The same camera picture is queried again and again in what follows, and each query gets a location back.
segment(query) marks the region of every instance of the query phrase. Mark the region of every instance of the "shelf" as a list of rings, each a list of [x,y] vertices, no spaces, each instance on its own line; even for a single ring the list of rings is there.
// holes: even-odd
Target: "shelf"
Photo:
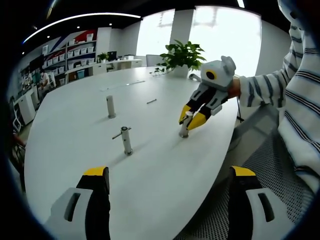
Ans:
[[[58,73],[57,75],[54,75],[54,77],[57,77],[57,76],[59,76],[59,75],[61,75],[61,74],[65,74],[65,73],[66,73],[66,71],[61,72],[61,73]]]
[[[84,55],[95,54],[95,53],[96,53],[95,51],[93,51],[93,52],[87,52],[87,53],[85,53],[85,54],[80,54],[80,55],[78,55],[78,56],[68,57],[68,60],[70,60],[70,59],[75,59],[75,58],[78,58],[78,57],[81,57],[81,56],[84,56]]]
[[[54,53],[56,53],[56,52],[59,52],[59,51],[65,50],[65,49],[66,49],[65,47],[62,47],[62,48],[53,50],[53,51],[49,52],[48,54],[46,54],[46,55],[44,55],[44,56],[46,57],[46,56],[49,56],[49,55],[51,55],[51,54],[54,54]]]
[[[74,46],[79,46],[79,45],[83,45],[83,44],[95,43],[96,41],[97,40],[80,42],[80,43],[76,43],[76,44],[73,44],[73,45],[69,45],[69,46],[67,46],[67,48],[74,47]]]
[[[61,61],[58,61],[58,62],[56,62],[56,63],[51,64],[50,66],[46,66],[44,69],[48,69],[48,68],[50,68],[50,67],[53,66],[53,65],[56,65],[56,64],[59,64],[59,63],[65,62],[65,61],[66,61],[65,59],[64,59],[64,60],[61,60]]]

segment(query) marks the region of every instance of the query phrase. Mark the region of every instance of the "metal peg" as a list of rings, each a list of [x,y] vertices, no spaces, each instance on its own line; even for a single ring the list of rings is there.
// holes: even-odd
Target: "metal peg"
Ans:
[[[129,138],[129,130],[130,129],[131,129],[131,127],[123,126],[123,127],[121,127],[121,132],[112,138],[112,139],[115,139],[115,138],[119,137],[120,135],[122,136],[124,153],[128,156],[130,156],[134,152],[133,149],[131,148],[131,143],[130,143],[130,138]]]
[[[192,118],[194,116],[194,113],[191,111],[187,111],[185,112],[185,116],[182,119],[183,123],[182,123],[182,127],[181,130],[179,132],[179,136],[182,138],[187,138],[189,136],[189,130],[188,130],[188,124],[191,122]]]
[[[110,95],[110,96],[106,97],[106,105],[108,107],[108,113],[109,113],[108,117],[110,119],[115,118],[116,117],[116,113],[115,113],[115,106],[114,106],[114,98],[113,98],[113,96]]]
[[[155,101],[157,101],[157,99],[153,99],[152,101],[148,101],[146,104],[150,104],[150,103],[153,103]]]

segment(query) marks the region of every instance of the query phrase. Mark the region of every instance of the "person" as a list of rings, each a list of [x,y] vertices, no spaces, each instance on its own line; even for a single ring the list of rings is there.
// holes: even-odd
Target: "person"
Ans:
[[[291,46],[282,69],[266,75],[234,77],[229,98],[239,97],[245,107],[285,107],[278,132],[295,173],[316,193],[320,185],[320,54],[299,14],[289,10],[282,0],[278,4],[291,22]],[[312,4],[303,7],[312,9]]]
[[[38,93],[39,93],[39,99],[42,101],[44,98],[44,94],[46,91],[50,88],[50,79],[48,73],[45,72],[45,70],[41,69],[40,71],[41,75],[41,82],[40,87],[38,87]]]
[[[28,78],[27,78],[27,79],[28,79],[28,83],[29,83],[29,84],[31,84],[31,83],[33,82],[32,74],[31,74],[30,71],[28,72]]]

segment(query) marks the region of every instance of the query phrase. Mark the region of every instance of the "white table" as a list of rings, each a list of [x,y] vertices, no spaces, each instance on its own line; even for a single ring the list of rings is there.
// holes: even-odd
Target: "white table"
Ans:
[[[152,69],[92,76],[47,94],[30,129],[24,165],[27,200],[41,223],[65,190],[99,166],[109,167],[112,240],[172,240],[198,210],[227,153],[237,100],[181,138],[180,113],[199,83],[152,77]],[[122,126],[132,127],[131,156],[120,137],[112,140]]]
[[[89,75],[94,76],[94,75],[106,73],[107,65],[115,65],[115,70],[132,69],[132,68],[141,67],[142,60],[141,59],[122,59],[122,60],[106,61],[101,63],[94,63],[89,65],[79,66],[79,67],[70,69],[64,73],[66,83],[69,82],[69,74],[71,73],[84,70],[84,69],[89,69]]]

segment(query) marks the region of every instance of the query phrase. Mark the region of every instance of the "ceiling light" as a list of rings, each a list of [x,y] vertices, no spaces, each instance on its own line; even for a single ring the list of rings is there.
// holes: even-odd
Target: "ceiling light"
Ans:
[[[26,41],[28,41],[30,38],[32,38],[34,35],[40,33],[41,31],[55,25],[55,24],[58,24],[58,23],[61,23],[61,22],[64,22],[64,21],[67,21],[67,20],[71,20],[71,19],[76,19],[76,18],[81,18],[81,17],[89,17],[89,16],[99,16],[99,15],[114,15],[114,16],[124,16],[124,17],[131,17],[131,18],[137,18],[137,19],[140,19],[141,16],[138,16],[138,15],[132,15],[132,14],[126,14],[126,13],[116,13],[116,12],[96,12],[96,13],[86,13],[86,14],[81,14],[81,15],[76,15],[76,16],[70,16],[70,17],[67,17],[67,18],[64,18],[64,19],[61,19],[61,20],[58,20],[58,21],[55,21],[53,23],[50,23],[49,25],[47,26],[44,26],[43,28],[40,28],[38,31],[35,31],[34,33],[32,33],[30,36],[28,36],[22,44],[24,44]]]
[[[237,0],[240,8],[245,8],[244,0]]]

